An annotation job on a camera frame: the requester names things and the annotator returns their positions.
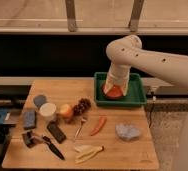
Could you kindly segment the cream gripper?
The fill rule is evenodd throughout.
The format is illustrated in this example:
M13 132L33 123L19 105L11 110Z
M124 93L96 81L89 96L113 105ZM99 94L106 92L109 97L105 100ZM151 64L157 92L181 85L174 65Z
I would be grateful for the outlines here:
M119 86L123 96L127 95L130 66L111 65L107 73L103 93L107 93L113 86Z

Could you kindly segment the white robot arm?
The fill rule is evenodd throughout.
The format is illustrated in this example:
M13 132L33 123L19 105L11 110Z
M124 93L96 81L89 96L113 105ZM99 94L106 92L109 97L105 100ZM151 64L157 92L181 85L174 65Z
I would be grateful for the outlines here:
M128 90L129 71L137 68L172 85L188 90L188 56L142 49L137 35L129 35L109 43L106 54L111 61L103 92L118 86L123 95ZM188 171L188 114L185 118L172 171Z

